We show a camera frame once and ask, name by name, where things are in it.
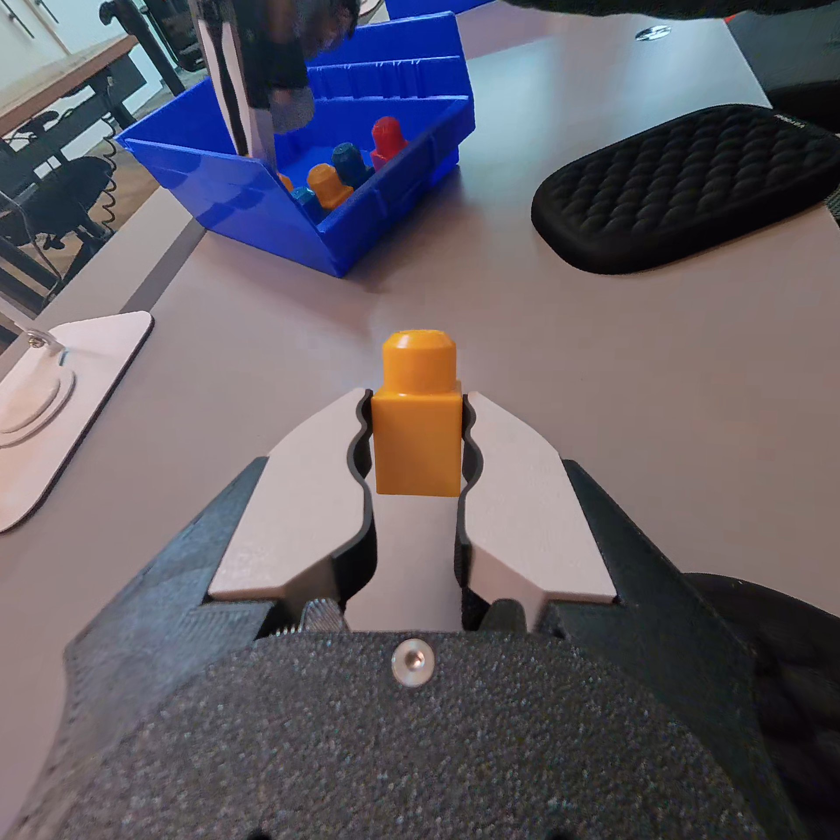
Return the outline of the red mega block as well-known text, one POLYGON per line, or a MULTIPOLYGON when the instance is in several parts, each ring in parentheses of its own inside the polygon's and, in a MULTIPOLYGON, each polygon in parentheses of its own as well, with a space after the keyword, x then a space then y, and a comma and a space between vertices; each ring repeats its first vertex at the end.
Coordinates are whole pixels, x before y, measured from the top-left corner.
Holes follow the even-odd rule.
POLYGON ((375 172, 379 172, 408 145, 402 125, 393 116, 378 119, 371 129, 371 137, 374 143, 374 148, 371 150, 371 162, 375 172))

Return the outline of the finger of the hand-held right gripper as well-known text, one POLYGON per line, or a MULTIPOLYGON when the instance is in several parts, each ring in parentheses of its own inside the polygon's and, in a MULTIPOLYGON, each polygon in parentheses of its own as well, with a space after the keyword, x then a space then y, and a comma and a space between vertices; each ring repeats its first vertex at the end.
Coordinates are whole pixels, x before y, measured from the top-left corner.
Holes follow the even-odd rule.
POLYGON ((265 19, 226 23, 226 108, 236 151, 275 162, 270 116, 272 42, 265 19))
POLYGON ((239 156, 250 156, 249 110, 230 23, 196 19, 206 68, 227 132, 239 156))

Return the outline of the wooden desk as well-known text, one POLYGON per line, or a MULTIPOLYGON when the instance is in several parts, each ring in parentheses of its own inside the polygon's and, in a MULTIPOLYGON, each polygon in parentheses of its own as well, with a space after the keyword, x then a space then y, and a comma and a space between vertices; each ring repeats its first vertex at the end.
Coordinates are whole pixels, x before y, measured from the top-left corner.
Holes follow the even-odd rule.
POLYGON ((106 114, 121 130, 134 124, 135 118, 124 102, 146 83, 130 57, 138 46, 138 39, 132 35, 111 38, 52 62, 3 89, 3 138, 60 99, 86 88, 95 96, 78 105, 61 125, 45 130, 35 142, 18 151, 2 153, 2 162, 35 170, 106 114))

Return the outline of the black office chair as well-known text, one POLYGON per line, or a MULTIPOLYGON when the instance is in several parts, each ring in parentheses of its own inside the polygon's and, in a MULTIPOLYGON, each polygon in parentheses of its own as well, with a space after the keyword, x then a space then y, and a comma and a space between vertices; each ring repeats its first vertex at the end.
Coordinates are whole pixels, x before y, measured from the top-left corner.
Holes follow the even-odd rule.
POLYGON ((177 70, 191 74, 205 68, 188 2, 104 1, 98 13, 104 25, 117 20, 137 39, 174 97, 186 90, 177 70))
POLYGON ((104 122, 110 129, 104 139, 108 146, 105 155, 86 154, 69 160, 56 151, 51 156, 57 166, 50 165, 47 174, 32 175, 15 186, 12 196, 28 221, 9 205, 2 209, 2 237, 11 245, 62 250, 65 238, 74 234, 80 243, 76 262, 84 265, 114 235, 116 125, 107 119, 104 122))

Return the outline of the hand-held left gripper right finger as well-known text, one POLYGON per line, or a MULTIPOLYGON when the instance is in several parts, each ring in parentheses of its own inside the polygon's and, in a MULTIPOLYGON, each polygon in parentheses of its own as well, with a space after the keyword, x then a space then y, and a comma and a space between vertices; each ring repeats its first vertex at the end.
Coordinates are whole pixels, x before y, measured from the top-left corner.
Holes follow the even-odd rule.
POLYGON ((458 497, 455 578, 463 627, 499 600, 538 627, 552 602, 612 604, 617 592, 559 452, 479 392, 464 398, 465 486, 458 497))

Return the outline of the person's right forearm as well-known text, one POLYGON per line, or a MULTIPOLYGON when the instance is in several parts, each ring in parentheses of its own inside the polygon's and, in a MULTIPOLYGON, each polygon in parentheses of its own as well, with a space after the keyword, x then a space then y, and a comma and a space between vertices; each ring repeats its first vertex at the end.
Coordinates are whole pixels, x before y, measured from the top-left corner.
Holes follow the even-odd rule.
POLYGON ((604 18, 625 14, 667 20, 723 19, 741 13, 778 16, 826 7, 833 1, 507 1, 523 9, 604 18))

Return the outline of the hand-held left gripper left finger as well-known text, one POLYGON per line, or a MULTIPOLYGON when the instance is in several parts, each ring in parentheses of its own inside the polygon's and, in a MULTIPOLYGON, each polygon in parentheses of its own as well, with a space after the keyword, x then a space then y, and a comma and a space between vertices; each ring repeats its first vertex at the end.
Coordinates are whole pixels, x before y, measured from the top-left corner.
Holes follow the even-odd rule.
POLYGON ((370 583, 371 397, 353 389, 270 450, 208 587, 212 599, 342 603, 370 583))

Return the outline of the white document stand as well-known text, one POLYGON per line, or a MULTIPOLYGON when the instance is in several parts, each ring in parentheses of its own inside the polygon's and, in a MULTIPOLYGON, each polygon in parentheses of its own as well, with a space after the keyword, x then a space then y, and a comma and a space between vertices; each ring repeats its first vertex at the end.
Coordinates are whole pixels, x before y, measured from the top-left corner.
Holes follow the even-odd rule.
POLYGON ((42 329, 12 303, 2 314, 28 348, 1 382, 1 532, 43 502, 148 339, 147 311, 42 329))

